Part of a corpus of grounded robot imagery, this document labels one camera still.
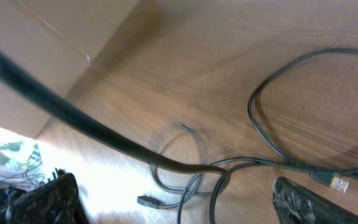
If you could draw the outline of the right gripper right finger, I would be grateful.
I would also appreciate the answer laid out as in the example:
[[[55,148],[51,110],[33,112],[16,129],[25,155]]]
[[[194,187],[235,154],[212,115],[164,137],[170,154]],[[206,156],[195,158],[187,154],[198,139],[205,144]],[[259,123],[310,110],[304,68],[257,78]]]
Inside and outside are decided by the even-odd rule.
[[[358,224],[358,215],[287,177],[275,181],[272,202],[280,223]]]

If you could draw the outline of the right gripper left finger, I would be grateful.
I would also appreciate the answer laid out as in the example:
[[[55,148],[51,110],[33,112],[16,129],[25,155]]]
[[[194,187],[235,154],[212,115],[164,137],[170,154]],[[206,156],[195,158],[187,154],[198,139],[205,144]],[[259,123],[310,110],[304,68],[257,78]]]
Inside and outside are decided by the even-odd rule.
[[[59,172],[55,179],[29,192],[15,187],[0,189],[0,223],[88,222],[72,173]]]

